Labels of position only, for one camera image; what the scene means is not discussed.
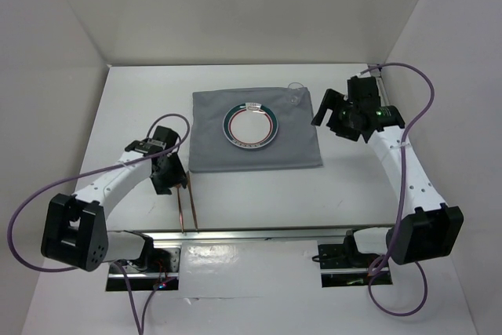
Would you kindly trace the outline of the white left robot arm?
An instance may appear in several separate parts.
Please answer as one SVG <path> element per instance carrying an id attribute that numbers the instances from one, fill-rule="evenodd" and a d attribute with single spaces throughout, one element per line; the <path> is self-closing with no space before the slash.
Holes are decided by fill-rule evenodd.
<path id="1" fill-rule="evenodd" d="M 109 231 L 112 210 L 139 183 L 149 180 L 157 195 L 186 187 L 187 174 L 176 152 L 179 135 L 159 126 L 152 137 L 129 144 L 108 171 L 72 195 L 58 194 L 49 202 L 42 236 L 42 255 L 51 260 L 94 271 L 102 263 L 127 261 L 146 271 L 158 256 L 152 237 L 138 231 Z"/>

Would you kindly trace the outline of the clear plastic cup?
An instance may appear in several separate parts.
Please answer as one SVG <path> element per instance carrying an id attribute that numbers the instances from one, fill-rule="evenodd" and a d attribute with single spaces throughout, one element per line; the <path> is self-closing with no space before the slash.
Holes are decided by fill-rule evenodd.
<path id="1" fill-rule="evenodd" d="M 297 106 L 303 98 L 305 86 L 300 82 L 291 82 L 287 86 L 288 102 Z"/>

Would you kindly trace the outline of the grey cloth placemat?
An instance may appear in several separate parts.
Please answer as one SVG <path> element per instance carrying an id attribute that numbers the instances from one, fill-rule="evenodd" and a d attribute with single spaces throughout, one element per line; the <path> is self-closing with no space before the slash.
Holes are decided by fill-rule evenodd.
<path id="1" fill-rule="evenodd" d="M 310 169 L 322 165 L 308 88 L 255 87 L 192 94 L 194 173 Z"/>

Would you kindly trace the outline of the copper fork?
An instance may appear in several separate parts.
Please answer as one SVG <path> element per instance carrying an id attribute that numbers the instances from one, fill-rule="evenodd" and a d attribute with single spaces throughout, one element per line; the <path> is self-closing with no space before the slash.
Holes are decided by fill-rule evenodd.
<path id="1" fill-rule="evenodd" d="M 179 213 L 179 220 L 180 220 L 180 230 L 181 233 L 185 233 L 185 226 L 184 226 L 184 215 L 183 215 L 183 208 L 182 208 L 182 202 L 181 202 L 181 196 L 180 196 L 180 189 L 182 188 L 181 185 L 176 186 L 176 200 L 177 200 L 177 208 L 178 208 L 178 213 Z"/>

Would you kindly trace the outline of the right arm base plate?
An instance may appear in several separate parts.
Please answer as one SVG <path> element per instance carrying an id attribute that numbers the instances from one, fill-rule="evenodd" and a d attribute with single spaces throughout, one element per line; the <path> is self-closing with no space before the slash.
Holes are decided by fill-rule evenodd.
<path id="1" fill-rule="evenodd" d="M 342 244 L 319 244 L 311 259 L 320 268 L 322 288 L 367 286 L 368 268 L 376 254 L 352 253 Z"/>

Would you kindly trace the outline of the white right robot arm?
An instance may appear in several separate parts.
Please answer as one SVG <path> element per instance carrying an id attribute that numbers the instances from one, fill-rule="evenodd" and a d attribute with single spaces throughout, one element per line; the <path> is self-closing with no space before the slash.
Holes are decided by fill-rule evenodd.
<path id="1" fill-rule="evenodd" d="M 408 124 L 397 107 L 384 106 L 373 77 L 352 77 L 347 93 L 327 89 L 312 125 L 326 125 L 336 136 L 363 139 L 384 168 L 398 199 L 395 224 L 349 231 L 342 256 L 359 266 L 369 255 L 371 271 L 393 260 L 398 265 L 451 254 L 464 215 L 434 188 L 408 138 Z"/>

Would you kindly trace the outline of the white plate green red rim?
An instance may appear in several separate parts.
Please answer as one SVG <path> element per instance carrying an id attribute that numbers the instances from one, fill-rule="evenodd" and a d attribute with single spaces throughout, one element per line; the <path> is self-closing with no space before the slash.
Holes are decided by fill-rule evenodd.
<path id="1" fill-rule="evenodd" d="M 222 122 L 225 138 L 244 150 L 268 146 L 278 134 L 275 113 L 263 104 L 241 103 L 232 107 Z"/>

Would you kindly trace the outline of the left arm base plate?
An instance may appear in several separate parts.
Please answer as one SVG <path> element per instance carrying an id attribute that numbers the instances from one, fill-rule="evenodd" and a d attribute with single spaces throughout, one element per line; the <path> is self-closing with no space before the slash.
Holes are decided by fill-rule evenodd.
<path id="1" fill-rule="evenodd" d="M 136 260 L 120 260 L 133 292 L 175 291 L 179 288 L 179 246 L 153 245 L 146 257 Z"/>

